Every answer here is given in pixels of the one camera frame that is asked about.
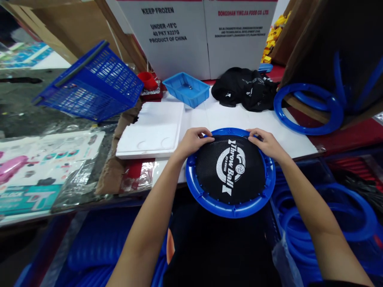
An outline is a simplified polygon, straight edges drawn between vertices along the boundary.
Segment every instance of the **black cloth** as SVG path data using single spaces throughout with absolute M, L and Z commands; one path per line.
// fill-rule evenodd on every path
M 274 108 L 274 97 L 279 82 L 262 76 L 257 70 L 230 68 L 217 79 L 211 94 L 223 106 L 235 107 L 242 103 L 251 112 Z
M 163 278 L 172 286 L 281 286 L 265 239 L 264 209 L 245 218 L 216 216 L 201 207 L 188 188 L 178 190 L 170 230 L 175 253 Z M 322 281 L 311 287 L 358 287 Z

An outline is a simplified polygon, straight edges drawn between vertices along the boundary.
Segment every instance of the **white cardboard box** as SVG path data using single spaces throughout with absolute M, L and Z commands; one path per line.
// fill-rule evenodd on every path
M 277 0 L 118 0 L 160 80 L 258 69 Z M 115 7 L 114 14 L 120 18 Z
M 202 0 L 118 1 L 160 80 L 179 72 L 210 79 Z
M 210 76 L 232 67 L 257 70 L 277 1 L 205 0 Z

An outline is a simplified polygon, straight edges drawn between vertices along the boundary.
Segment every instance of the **printed logo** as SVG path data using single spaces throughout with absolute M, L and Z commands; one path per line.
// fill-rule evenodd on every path
M 230 147 L 218 157 L 216 171 L 219 179 L 223 182 L 222 192 L 231 196 L 234 183 L 245 172 L 246 158 L 243 150 L 237 147 L 236 141 L 228 140 L 228 145 Z
M 246 92 L 246 95 L 248 96 L 252 96 L 253 95 L 253 88 L 251 87 L 251 91 L 250 92 Z
M 250 83 L 259 83 L 261 85 L 265 84 L 261 78 L 254 78 L 252 81 L 246 81 L 245 79 L 242 79 L 242 81 L 244 81 L 246 84 L 250 84 Z

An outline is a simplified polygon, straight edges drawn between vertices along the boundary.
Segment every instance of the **white table surface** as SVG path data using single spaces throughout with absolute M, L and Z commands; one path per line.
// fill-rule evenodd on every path
M 169 94 L 168 91 L 164 93 L 162 101 L 178 102 L 178 100 Z M 284 108 L 283 111 L 288 119 L 297 124 L 296 120 L 287 109 Z M 211 88 L 209 98 L 195 109 L 185 105 L 180 140 L 183 138 L 187 129 L 195 127 L 207 127 L 210 131 L 220 128 L 240 128 L 243 130 L 260 128 L 267 132 L 271 132 L 292 158 L 311 155 L 318 152 L 307 136 L 294 132 L 282 124 L 274 111 L 265 110 L 263 112 L 249 112 L 241 104 L 238 104 L 235 108 L 224 107 L 213 98 L 211 95 Z M 154 186 L 158 180 L 167 162 L 168 158 L 156 158 L 152 186 Z M 185 163 L 182 167 L 178 182 L 186 182 Z

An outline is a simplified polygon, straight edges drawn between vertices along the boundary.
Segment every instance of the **blue plastic tray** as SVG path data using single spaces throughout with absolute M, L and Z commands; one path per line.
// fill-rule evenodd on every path
M 209 97 L 210 86 L 182 72 L 162 82 L 172 96 L 195 108 Z

